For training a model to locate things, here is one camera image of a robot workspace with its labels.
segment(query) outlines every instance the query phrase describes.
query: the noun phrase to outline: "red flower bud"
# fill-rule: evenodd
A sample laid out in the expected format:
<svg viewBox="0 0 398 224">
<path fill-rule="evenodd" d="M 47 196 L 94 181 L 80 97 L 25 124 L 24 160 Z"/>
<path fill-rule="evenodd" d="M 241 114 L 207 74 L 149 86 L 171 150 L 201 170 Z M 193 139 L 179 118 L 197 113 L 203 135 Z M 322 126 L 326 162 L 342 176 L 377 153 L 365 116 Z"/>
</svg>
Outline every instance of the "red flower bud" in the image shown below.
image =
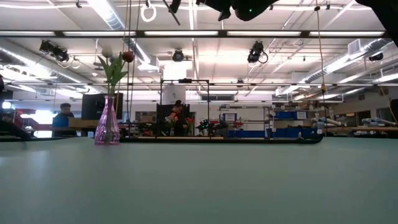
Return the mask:
<svg viewBox="0 0 398 224">
<path fill-rule="evenodd" d="M 124 61 L 126 61 L 127 63 L 131 63 L 134 60 L 134 54 L 132 52 L 130 52 L 130 51 L 123 52 L 122 59 Z"/>
</svg>

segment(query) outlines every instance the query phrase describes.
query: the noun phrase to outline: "computer screen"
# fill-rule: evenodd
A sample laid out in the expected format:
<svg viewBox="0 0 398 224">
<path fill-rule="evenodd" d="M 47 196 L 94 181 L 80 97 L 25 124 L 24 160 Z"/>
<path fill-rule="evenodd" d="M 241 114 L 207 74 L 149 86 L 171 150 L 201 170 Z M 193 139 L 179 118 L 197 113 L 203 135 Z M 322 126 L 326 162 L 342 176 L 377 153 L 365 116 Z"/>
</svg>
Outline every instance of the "computer screen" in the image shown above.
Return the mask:
<svg viewBox="0 0 398 224">
<path fill-rule="evenodd" d="M 96 120 L 100 119 L 105 107 L 106 94 L 83 95 L 81 102 L 81 119 L 82 120 Z M 117 119 L 123 119 L 123 94 L 115 95 L 114 110 L 116 112 L 116 105 L 118 105 Z"/>
</svg>

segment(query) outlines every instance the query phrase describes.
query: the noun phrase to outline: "pink glass vase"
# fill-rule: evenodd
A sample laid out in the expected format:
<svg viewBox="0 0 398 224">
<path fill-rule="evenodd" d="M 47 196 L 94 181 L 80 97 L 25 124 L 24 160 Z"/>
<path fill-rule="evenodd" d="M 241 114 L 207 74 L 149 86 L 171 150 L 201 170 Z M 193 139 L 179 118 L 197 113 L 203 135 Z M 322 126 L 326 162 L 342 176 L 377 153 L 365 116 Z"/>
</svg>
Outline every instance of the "pink glass vase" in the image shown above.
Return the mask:
<svg viewBox="0 0 398 224">
<path fill-rule="evenodd" d="M 114 96 L 105 96 L 104 111 L 102 112 L 94 136 L 94 141 L 97 146 L 119 144 L 120 132 L 113 103 Z"/>
</svg>

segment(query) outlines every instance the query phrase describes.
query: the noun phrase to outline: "ceiling light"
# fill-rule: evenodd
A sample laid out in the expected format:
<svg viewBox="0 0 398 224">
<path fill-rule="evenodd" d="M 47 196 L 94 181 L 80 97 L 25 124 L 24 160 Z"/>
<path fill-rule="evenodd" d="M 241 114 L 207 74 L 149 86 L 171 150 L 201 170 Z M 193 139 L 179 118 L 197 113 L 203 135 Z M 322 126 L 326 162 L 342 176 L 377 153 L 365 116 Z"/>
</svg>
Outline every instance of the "ceiling light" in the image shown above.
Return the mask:
<svg viewBox="0 0 398 224">
<path fill-rule="evenodd" d="M 65 31 L 63 34 L 67 37 L 110 37 L 110 36 L 135 36 L 135 32 L 124 32 L 124 31 Z"/>
<path fill-rule="evenodd" d="M 353 93 L 356 93 L 357 91 L 361 91 L 361 90 L 363 90 L 364 88 L 358 88 L 358 89 L 355 89 L 355 90 L 351 90 L 351 91 L 348 91 L 348 92 L 346 92 L 346 93 L 344 93 L 345 95 L 349 95 L 349 94 L 353 94 Z"/>
<path fill-rule="evenodd" d="M 300 31 L 227 31 L 228 36 L 289 36 L 301 35 Z"/>
<path fill-rule="evenodd" d="M 8 85 L 8 86 L 11 87 L 11 88 L 17 88 L 19 90 L 29 91 L 29 92 L 32 92 L 32 93 L 36 92 L 36 90 L 34 90 L 33 88 L 25 86 L 25 85 L 19 85 L 19 86 Z"/>
<path fill-rule="evenodd" d="M 72 98 L 82 98 L 83 94 L 71 90 L 55 90 L 58 94 L 69 96 Z"/>
<path fill-rule="evenodd" d="M 146 36 L 204 36 L 204 35 L 218 35 L 218 31 L 145 31 Z"/>
<path fill-rule="evenodd" d="M 55 36 L 52 31 L 0 31 L 0 36 Z"/>
<path fill-rule="evenodd" d="M 327 100 L 327 99 L 336 97 L 336 96 L 338 96 L 338 95 L 339 95 L 339 94 L 327 94 L 327 95 L 325 95 L 325 96 L 319 96 L 318 99 L 319 99 L 319 100 L 323 100 L 323 99 Z"/>
<path fill-rule="evenodd" d="M 11 109 L 11 103 L 10 102 L 3 102 L 2 103 L 2 108 L 3 109 Z"/>
<path fill-rule="evenodd" d="M 384 34 L 384 31 L 321 31 L 318 33 L 318 31 L 310 32 L 310 36 L 337 36 L 337 37 L 342 37 L 342 36 L 362 36 L 362 37 L 380 37 L 381 35 Z"/>
<path fill-rule="evenodd" d="M 382 82 L 388 82 L 394 79 L 398 78 L 398 74 L 393 74 L 393 75 L 384 75 L 381 78 L 378 78 L 377 80 L 374 80 L 373 83 L 374 84 L 378 84 L 378 83 L 382 83 Z"/>
</svg>

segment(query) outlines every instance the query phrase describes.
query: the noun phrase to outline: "light green tabletop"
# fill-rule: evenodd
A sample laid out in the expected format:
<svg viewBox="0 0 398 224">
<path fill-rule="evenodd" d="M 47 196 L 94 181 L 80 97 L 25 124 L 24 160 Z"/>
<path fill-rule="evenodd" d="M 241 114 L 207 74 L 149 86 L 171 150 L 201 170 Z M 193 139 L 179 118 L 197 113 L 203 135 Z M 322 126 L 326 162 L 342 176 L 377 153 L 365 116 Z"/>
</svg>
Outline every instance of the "light green tabletop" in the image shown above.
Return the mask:
<svg viewBox="0 0 398 224">
<path fill-rule="evenodd" d="M 0 142 L 0 224 L 398 223 L 398 140 Z"/>
</svg>

